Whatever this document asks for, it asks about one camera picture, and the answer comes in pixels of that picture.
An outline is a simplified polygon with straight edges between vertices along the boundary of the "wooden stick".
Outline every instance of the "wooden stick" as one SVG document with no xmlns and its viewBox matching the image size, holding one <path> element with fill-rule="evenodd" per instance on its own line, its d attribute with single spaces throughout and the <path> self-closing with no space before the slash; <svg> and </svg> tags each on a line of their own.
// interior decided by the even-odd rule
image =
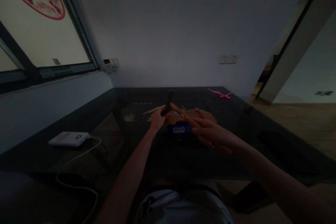
<svg viewBox="0 0 336 224">
<path fill-rule="evenodd" d="M 201 125 L 199 125 L 193 118 L 189 117 L 183 110 L 181 110 L 179 107 L 177 107 L 175 104 L 170 103 L 170 107 L 176 111 L 178 114 L 182 115 L 185 120 L 194 128 L 202 128 Z M 225 157 L 229 157 L 232 154 L 232 150 L 230 150 L 228 147 L 225 147 L 223 145 L 217 145 L 215 144 L 217 150 L 223 154 Z"/>
</svg>

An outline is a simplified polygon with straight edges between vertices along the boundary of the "wooden floor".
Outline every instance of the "wooden floor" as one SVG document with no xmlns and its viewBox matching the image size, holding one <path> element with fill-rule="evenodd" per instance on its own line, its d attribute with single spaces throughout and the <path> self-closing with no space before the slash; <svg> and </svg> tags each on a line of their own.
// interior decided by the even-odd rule
<svg viewBox="0 0 336 224">
<path fill-rule="evenodd" d="M 257 83 L 249 103 L 336 160 L 336 104 L 268 106 L 255 99 L 261 85 Z M 239 180 L 217 181 L 219 189 L 222 186 L 233 194 L 241 191 L 248 183 Z M 336 184 L 316 184 L 310 190 L 336 211 Z M 228 209 L 235 224 L 292 223 L 275 203 L 249 215 Z"/>
<path fill-rule="evenodd" d="M 261 84 L 256 85 L 249 103 L 336 160 L 336 104 L 272 104 L 268 106 L 255 99 Z"/>
</svg>

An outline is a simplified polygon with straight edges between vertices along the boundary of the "white cable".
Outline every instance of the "white cable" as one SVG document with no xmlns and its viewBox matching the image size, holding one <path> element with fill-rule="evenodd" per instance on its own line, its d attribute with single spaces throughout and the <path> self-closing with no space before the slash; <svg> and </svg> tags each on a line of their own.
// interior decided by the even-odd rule
<svg viewBox="0 0 336 224">
<path fill-rule="evenodd" d="M 64 170 L 64 168 L 65 168 L 68 164 L 70 164 L 70 163 L 71 163 L 72 161 L 74 161 L 75 159 L 77 159 L 77 158 L 79 158 L 79 157 L 85 155 L 86 153 L 90 152 L 91 150 L 93 150 L 94 148 L 96 148 L 96 147 L 97 147 L 99 144 L 101 144 L 101 142 L 102 142 L 101 139 L 98 138 L 98 137 L 93 137 L 93 136 L 91 136 L 90 138 L 96 138 L 96 139 L 98 139 L 98 140 L 99 140 L 99 143 L 97 143 L 95 146 L 93 146 L 91 149 L 87 150 L 86 152 L 84 152 L 84 153 L 78 155 L 77 157 L 71 159 L 71 160 L 70 160 L 68 163 L 66 163 L 66 164 L 62 167 L 62 169 L 60 169 L 59 172 L 56 174 L 56 182 L 59 183 L 59 184 L 61 184 L 62 186 L 66 186 L 66 187 L 70 187 L 70 188 L 75 188 L 75 189 L 85 189 L 85 190 L 88 190 L 88 191 L 92 192 L 92 193 L 96 196 L 96 200 L 95 200 L 95 202 L 94 202 L 92 211 L 89 213 L 89 215 L 86 217 L 86 219 L 82 222 L 82 224 L 84 224 L 84 223 L 88 220 L 88 218 L 91 216 L 91 214 L 92 214 L 93 211 L 95 210 L 96 205 L 97 205 L 97 201 L 98 201 L 98 193 L 97 193 L 95 190 L 92 190 L 91 188 L 88 188 L 88 187 L 75 186 L 75 185 L 72 186 L 72 185 L 69 185 L 69 184 L 65 184 L 65 183 L 63 183 L 62 181 L 59 180 L 58 176 L 59 176 L 59 174 Z"/>
</svg>

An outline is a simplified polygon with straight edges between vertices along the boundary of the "hand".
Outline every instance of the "hand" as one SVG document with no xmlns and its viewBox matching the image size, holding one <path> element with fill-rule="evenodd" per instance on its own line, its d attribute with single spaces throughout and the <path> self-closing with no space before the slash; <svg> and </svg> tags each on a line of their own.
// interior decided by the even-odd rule
<svg viewBox="0 0 336 224">
<path fill-rule="evenodd" d="M 199 118 L 194 118 L 194 120 L 202 124 L 202 128 L 192 129 L 194 134 L 209 147 L 215 148 L 215 145 L 224 145 L 234 150 L 237 149 L 237 147 L 248 145 L 230 131 L 210 120 Z"/>
<path fill-rule="evenodd" d="M 170 113 L 167 113 L 164 116 L 161 116 L 163 109 L 164 108 L 159 108 L 153 113 L 152 122 L 149 129 L 154 130 L 155 132 L 158 132 L 159 129 L 161 129 L 162 125 L 165 123 L 166 118 L 170 115 Z"/>
</svg>

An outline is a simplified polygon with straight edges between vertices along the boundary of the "pink ribbon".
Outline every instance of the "pink ribbon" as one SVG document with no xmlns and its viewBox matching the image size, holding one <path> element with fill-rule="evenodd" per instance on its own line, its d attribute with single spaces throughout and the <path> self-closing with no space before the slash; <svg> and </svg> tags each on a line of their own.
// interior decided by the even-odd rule
<svg viewBox="0 0 336 224">
<path fill-rule="evenodd" d="M 222 94 L 222 93 L 219 92 L 219 91 L 213 91 L 213 90 L 211 90 L 211 89 L 209 89 L 209 91 L 211 91 L 212 93 L 220 94 L 220 97 L 221 97 L 221 98 L 225 97 L 226 99 L 230 99 L 231 97 L 229 97 L 229 95 L 232 94 L 232 93 L 228 93 L 228 94 L 226 95 L 226 94 Z"/>
</svg>

